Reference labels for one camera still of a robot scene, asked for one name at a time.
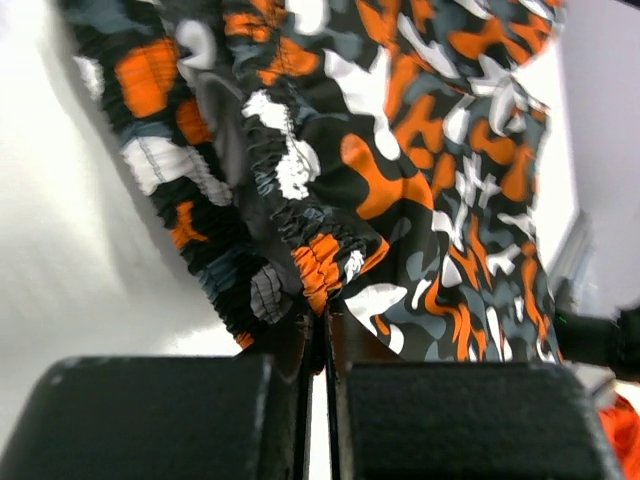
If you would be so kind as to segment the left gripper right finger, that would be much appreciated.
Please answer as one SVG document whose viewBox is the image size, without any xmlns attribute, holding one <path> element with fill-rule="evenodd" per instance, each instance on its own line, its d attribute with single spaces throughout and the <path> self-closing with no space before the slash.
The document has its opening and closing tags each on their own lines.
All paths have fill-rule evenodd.
<svg viewBox="0 0 640 480">
<path fill-rule="evenodd" d="M 336 479 L 619 479 L 574 374 L 549 363 L 404 362 L 325 317 Z"/>
</svg>

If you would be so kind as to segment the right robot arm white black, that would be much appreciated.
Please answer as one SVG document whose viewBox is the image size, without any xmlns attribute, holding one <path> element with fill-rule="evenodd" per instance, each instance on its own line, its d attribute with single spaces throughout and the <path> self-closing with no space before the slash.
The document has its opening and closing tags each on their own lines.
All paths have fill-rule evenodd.
<svg viewBox="0 0 640 480">
<path fill-rule="evenodd" d="M 557 310 L 553 327 L 565 360 L 607 367 L 622 381 L 639 382 L 639 307 L 616 319 Z"/>
</svg>

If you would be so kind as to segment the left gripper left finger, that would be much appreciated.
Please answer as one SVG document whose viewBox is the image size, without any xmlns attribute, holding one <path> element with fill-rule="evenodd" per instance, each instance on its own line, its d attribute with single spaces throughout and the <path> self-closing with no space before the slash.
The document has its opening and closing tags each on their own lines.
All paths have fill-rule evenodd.
<svg viewBox="0 0 640 480">
<path fill-rule="evenodd" d="M 67 358 L 35 384 L 5 479 L 304 479 L 313 317 L 234 357 Z"/>
</svg>

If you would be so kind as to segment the orange black camouflage shorts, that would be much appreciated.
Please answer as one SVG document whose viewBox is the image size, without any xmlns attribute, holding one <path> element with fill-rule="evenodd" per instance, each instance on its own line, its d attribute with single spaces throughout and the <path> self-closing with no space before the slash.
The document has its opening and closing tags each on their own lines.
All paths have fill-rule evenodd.
<svg viewBox="0 0 640 480">
<path fill-rule="evenodd" d="M 426 362 L 565 361 L 532 216 L 562 1 L 60 1 L 85 85 L 250 347 L 293 309 Z"/>
</svg>

